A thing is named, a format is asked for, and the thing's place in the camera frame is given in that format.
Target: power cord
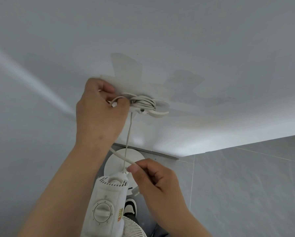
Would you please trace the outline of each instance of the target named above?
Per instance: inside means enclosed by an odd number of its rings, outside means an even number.
[[[118,96],[116,98],[114,98],[111,102],[110,105],[112,106],[112,104],[120,99],[120,98],[125,98],[124,96]],[[134,96],[131,97],[129,99],[130,101],[130,106],[133,107],[137,107],[140,108],[141,112],[143,112],[145,109],[149,109],[149,110],[156,110],[156,103],[152,98],[149,98],[147,96]],[[127,135],[127,142],[126,142],[126,151],[124,156],[120,155],[119,153],[117,153],[113,148],[110,148],[110,151],[117,157],[119,157],[120,159],[123,160],[123,170],[125,169],[125,163],[128,162],[130,164],[135,164],[135,162],[129,160],[126,158],[127,155],[127,148],[128,148],[128,142],[129,142],[129,137],[130,137],[130,130],[131,130],[131,126],[132,126],[132,115],[133,113],[131,112],[130,115],[130,126],[129,126],[129,131],[128,131],[128,135]]]

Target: vent grille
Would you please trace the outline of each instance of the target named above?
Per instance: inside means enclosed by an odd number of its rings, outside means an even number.
[[[121,184],[109,183],[108,180],[109,180],[109,176],[104,176],[99,180],[99,182],[102,184],[111,185],[111,186],[118,186],[118,187],[123,187],[123,186],[128,185],[128,182],[126,180],[124,180]]]

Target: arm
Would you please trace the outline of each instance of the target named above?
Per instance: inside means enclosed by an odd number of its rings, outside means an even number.
[[[174,171],[151,159],[130,165],[132,176],[156,222],[173,237],[211,237],[186,206]]]
[[[116,97],[109,83],[91,78],[76,105],[76,143],[36,203],[19,237],[80,236],[94,179],[129,111],[126,98]]]

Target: person's left hand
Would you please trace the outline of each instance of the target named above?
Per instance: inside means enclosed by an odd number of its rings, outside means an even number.
[[[128,99],[120,98],[117,106],[111,107],[107,101],[115,97],[115,88],[111,84],[101,79],[88,79],[76,105],[75,146],[108,151],[122,131],[130,106]]]

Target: dark pants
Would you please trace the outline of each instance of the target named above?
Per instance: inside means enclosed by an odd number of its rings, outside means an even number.
[[[136,219],[135,215],[133,214],[125,214],[124,216],[128,217],[129,219],[133,220],[135,223],[138,223],[138,220]],[[167,233],[166,230],[161,228],[159,225],[156,226],[156,229],[153,233],[153,237],[170,237],[170,235]]]

